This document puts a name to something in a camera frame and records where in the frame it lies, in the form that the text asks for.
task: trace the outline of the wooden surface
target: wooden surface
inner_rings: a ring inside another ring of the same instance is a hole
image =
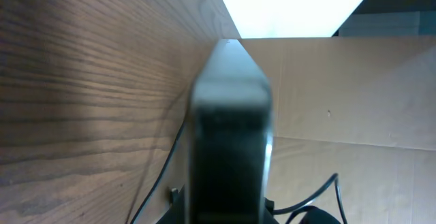
[[[124,223],[187,85],[217,39],[239,37],[222,0],[0,4],[0,223]]]
[[[304,200],[337,172],[348,223],[421,224],[436,219],[434,151],[290,138],[275,138],[274,143],[266,196],[275,200],[276,208]],[[341,220],[334,187],[313,205]],[[277,220],[285,223],[288,217]]]
[[[271,79],[276,135],[436,150],[435,37],[241,42]]]

